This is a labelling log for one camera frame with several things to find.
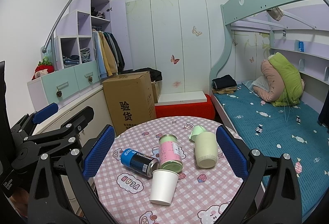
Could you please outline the large cardboard box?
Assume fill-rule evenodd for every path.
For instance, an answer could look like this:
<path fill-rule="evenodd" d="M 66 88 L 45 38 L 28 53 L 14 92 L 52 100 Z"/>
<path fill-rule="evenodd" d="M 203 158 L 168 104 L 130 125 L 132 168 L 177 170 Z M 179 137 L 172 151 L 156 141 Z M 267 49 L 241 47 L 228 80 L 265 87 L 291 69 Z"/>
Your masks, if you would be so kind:
<path fill-rule="evenodd" d="M 131 127 L 156 119 L 149 72 L 112 76 L 103 81 L 102 85 L 117 135 Z"/>

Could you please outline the white pillow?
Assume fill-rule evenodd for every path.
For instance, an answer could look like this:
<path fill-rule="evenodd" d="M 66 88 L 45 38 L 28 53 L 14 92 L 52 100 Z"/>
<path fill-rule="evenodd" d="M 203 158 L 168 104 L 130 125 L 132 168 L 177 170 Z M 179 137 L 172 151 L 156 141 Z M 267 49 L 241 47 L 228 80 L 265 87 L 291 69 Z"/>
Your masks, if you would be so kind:
<path fill-rule="evenodd" d="M 270 91 L 268 80 L 266 79 L 266 77 L 264 75 L 260 76 L 256 80 L 254 80 L 252 82 L 252 86 L 259 87 L 260 89 L 265 90 L 267 92 Z"/>

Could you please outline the small green paper cup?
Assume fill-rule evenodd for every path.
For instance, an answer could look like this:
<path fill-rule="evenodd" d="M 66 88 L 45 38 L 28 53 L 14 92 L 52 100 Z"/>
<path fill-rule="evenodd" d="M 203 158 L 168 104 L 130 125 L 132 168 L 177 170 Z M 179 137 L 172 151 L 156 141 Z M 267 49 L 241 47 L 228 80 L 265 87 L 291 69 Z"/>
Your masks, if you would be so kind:
<path fill-rule="evenodd" d="M 206 129 L 203 126 L 201 125 L 194 126 L 190 133 L 189 140 L 194 142 L 196 137 L 203 132 L 206 132 Z"/>

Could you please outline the white paper cup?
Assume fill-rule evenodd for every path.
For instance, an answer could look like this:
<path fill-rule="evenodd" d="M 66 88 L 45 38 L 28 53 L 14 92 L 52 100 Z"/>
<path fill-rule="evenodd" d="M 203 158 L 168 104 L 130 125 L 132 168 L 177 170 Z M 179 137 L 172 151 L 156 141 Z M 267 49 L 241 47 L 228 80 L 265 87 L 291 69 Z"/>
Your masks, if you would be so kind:
<path fill-rule="evenodd" d="M 176 172 L 155 170 L 152 177 L 150 202 L 169 206 L 172 202 L 177 182 L 178 174 Z"/>

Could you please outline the strawberry plush toy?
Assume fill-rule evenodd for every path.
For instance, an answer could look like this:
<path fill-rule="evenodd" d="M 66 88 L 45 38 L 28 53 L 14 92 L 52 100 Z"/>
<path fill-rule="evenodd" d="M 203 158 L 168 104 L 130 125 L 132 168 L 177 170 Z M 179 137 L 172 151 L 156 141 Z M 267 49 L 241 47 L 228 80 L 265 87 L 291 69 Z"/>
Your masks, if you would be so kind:
<path fill-rule="evenodd" d="M 55 68 L 51 61 L 49 61 L 48 57 L 43 57 L 42 61 L 38 63 L 38 66 L 35 69 L 34 76 L 32 77 L 32 80 L 39 78 L 41 76 L 53 73 L 55 71 Z"/>

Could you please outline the folded dark clothes pile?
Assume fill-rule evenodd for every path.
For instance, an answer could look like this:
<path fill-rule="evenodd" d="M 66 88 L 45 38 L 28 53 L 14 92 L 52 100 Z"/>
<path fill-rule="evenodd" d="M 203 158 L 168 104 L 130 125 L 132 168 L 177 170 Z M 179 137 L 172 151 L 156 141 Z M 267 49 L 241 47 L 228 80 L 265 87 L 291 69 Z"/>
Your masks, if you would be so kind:
<path fill-rule="evenodd" d="M 233 94 L 237 90 L 237 83 L 231 75 L 227 74 L 212 80 L 212 91 L 217 94 Z"/>

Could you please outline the blue black CoolTowel can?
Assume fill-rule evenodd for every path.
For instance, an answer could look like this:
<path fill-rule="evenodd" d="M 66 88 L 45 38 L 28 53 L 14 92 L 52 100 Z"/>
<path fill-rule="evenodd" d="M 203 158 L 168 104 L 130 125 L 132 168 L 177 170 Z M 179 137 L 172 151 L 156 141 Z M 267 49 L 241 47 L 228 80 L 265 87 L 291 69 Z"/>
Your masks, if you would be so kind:
<path fill-rule="evenodd" d="M 127 148 L 120 156 L 121 163 L 145 177 L 152 178 L 153 172 L 160 166 L 157 158 Z"/>

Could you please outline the pink green rolled quilt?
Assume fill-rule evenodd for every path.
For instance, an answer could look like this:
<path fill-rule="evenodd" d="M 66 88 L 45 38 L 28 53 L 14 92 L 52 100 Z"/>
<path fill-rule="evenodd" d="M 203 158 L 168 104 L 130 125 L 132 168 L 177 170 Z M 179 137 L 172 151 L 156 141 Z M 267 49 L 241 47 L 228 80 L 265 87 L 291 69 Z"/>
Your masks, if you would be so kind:
<path fill-rule="evenodd" d="M 252 90 L 274 107 L 298 105 L 305 82 L 297 68 L 281 53 L 277 52 L 261 63 L 260 70 L 269 83 L 270 91 L 252 86 Z"/>

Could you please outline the mint drawer cabinet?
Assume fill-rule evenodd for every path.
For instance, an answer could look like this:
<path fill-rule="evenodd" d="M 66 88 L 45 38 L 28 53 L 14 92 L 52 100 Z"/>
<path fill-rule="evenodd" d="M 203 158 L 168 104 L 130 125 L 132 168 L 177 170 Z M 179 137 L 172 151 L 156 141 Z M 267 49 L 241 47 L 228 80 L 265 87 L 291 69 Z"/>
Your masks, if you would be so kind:
<path fill-rule="evenodd" d="M 99 85 L 95 61 L 61 69 L 27 83 L 36 111 L 51 103 L 56 103 L 61 108 Z"/>

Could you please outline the small cardboard box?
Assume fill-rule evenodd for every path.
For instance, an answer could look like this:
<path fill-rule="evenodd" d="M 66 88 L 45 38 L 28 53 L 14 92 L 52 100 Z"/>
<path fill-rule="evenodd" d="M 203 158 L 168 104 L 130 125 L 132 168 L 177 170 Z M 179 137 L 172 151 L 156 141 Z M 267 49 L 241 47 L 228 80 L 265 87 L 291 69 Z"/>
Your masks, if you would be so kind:
<path fill-rule="evenodd" d="M 153 91 L 153 99 L 155 104 L 158 103 L 158 99 L 160 98 L 161 95 L 161 85 L 162 85 L 161 81 L 151 83 L 152 91 Z"/>

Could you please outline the pink checkered tablecloth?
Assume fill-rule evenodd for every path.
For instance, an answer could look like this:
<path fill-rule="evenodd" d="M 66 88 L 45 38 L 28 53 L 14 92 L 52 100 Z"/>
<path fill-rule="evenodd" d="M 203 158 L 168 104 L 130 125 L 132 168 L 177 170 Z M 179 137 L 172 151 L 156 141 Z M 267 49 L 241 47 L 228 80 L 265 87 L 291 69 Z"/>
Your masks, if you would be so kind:
<path fill-rule="evenodd" d="M 200 168 L 190 133 L 196 126 L 215 133 L 218 123 L 198 117 L 167 117 L 139 124 L 119 135 L 94 181 L 100 202 L 118 223 L 214 223 L 241 186 L 223 152 L 216 165 Z M 121 163 L 126 149 L 160 156 L 160 137 L 174 135 L 180 173 L 156 170 L 148 178 Z"/>

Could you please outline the white wardrobe with butterflies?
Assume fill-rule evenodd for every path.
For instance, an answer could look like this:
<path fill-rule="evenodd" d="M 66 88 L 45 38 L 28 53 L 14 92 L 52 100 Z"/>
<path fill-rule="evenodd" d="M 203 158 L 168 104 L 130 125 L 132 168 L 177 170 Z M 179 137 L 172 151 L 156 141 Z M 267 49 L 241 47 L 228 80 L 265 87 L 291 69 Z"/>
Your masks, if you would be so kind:
<path fill-rule="evenodd" d="M 127 2 L 133 69 L 162 73 L 163 94 L 209 93 L 211 68 L 224 50 L 221 6 L 227 0 Z"/>

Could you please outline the hanging clothes row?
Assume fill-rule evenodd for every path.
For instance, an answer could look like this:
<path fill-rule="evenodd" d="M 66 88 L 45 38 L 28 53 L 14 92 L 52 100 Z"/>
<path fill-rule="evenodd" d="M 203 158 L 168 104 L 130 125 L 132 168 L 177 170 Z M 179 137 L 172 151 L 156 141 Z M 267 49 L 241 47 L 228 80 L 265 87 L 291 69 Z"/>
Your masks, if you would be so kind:
<path fill-rule="evenodd" d="M 125 68 L 125 61 L 114 35 L 93 29 L 92 38 L 99 78 L 105 79 L 121 74 Z"/>

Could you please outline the white board on bench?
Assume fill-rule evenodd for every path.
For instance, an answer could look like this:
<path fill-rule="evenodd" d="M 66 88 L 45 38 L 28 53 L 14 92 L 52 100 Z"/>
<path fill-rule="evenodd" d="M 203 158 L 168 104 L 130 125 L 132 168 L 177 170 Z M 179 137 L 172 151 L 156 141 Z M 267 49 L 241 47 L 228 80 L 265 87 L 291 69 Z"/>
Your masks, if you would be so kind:
<path fill-rule="evenodd" d="M 156 106 L 177 105 L 207 102 L 203 91 L 191 91 L 184 93 L 161 94 Z"/>

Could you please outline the pink green clear canister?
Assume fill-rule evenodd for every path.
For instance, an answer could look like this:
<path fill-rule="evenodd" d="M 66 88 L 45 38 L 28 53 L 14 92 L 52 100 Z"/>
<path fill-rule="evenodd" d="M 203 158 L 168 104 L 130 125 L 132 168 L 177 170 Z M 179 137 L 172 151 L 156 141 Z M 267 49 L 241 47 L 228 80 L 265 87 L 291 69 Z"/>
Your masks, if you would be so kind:
<path fill-rule="evenodd" d="M 165 134 L 159 139 L 160 169 L 181 173 L 183 169 L 181 151 L 177 137 Z"/>

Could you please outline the teal candy print bedsheet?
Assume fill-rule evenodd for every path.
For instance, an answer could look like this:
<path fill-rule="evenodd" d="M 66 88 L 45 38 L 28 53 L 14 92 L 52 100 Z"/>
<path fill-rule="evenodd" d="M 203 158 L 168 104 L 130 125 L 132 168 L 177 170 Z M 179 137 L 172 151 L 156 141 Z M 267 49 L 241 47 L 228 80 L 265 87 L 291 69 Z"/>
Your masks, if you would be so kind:
<path fill-rule="evenodd" d="M 214 96 L 249 148 L 271 157 L 290 155 L 307 218 L 328 189 L 328 131 L 317 123 L 318 113 L 303 102 L 274 107 L 244 85 Z"/>

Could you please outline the purple staircase shelf unit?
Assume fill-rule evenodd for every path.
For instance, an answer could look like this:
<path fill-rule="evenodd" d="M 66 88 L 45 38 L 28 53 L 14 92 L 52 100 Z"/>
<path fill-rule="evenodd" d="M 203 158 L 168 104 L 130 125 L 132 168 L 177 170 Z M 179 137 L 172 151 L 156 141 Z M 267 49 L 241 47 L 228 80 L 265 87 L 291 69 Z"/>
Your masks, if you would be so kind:
<path fill-rule="evenodd" d="M 80 49 L 92 48 L 92 27 L 114 35 L 123 54 L 124 69 L 132 70 L 125 0 L 74 0 L 55 30 L 57 68 L 64 68 L 63 55 L 79 55 Z"/>

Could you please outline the black bag on boxes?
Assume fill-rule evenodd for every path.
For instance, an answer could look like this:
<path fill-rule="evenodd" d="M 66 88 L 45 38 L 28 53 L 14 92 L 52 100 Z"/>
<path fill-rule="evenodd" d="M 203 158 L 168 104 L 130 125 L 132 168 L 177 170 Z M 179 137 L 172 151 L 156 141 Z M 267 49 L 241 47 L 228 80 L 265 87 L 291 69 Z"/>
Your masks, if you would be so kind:
<path fill-rule="evenodd" d="M 135 73 L 138 72 L 149 72 L 151 82 L 160 82 L 162 81 L 162 72 L 153 68 L 141 68 L 134 70 Z"/>

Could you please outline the cream curved cabinet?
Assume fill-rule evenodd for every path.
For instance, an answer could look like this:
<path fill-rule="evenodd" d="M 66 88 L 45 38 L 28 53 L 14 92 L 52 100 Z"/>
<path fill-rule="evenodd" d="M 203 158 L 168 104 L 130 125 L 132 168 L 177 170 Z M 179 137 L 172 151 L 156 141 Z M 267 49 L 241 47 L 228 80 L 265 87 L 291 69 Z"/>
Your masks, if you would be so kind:
<path fill-rule="evenodd" d="M 65 123 L 87 106 L 93 108 L 94 118 L 79 133 L 82 145 L 89 139 L 97 137 L 107 124 L 113 126 L 104 96 L 103 86 L 100 85 L 65 105 L 56 114 L 39 124 L 34 131 L 34 135 L 58 129 L 61 124 Z"/>

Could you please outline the blue box on shelf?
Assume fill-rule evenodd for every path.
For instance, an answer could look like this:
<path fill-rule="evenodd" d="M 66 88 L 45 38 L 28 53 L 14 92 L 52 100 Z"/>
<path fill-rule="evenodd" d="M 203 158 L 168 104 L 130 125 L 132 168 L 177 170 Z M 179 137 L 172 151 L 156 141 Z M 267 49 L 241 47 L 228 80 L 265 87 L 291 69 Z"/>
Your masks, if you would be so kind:
<path fill-rule="evenodd" d="M 297 49 L 299 52 L 304 52 L 304 42 L 303 41 L 297 41 Z"/>

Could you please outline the folded jeans in cubby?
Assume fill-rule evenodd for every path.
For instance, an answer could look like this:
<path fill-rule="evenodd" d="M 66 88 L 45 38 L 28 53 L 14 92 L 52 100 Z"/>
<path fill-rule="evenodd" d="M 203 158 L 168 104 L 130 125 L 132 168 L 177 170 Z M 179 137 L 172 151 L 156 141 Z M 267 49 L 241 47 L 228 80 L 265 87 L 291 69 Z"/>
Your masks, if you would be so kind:
<path fill-rule="evenodd" d="M 70 57 L 63 55 L 62 57 L 64 68 L 69 68 L 79 65 L 80 63 L 87 63 L 91 61 L 90 49 L 88 47 L 82 48 L 80 50 L 80 55 L 71 55 Z"/>

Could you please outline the red storage bench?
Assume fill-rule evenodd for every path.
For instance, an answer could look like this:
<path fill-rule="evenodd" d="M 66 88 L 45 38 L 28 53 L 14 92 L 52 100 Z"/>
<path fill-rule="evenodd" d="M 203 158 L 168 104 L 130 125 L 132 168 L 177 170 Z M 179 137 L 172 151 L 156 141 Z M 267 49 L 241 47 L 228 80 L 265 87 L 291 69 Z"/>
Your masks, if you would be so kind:
<path fill-rule="evenodd" d="M 155 106 L 157 118 L 189 116 L 214 120 L 216 115 L 215 107 L 209 95 L 205 95 L 206 101 L 200 103 L 158 105 Z"/>

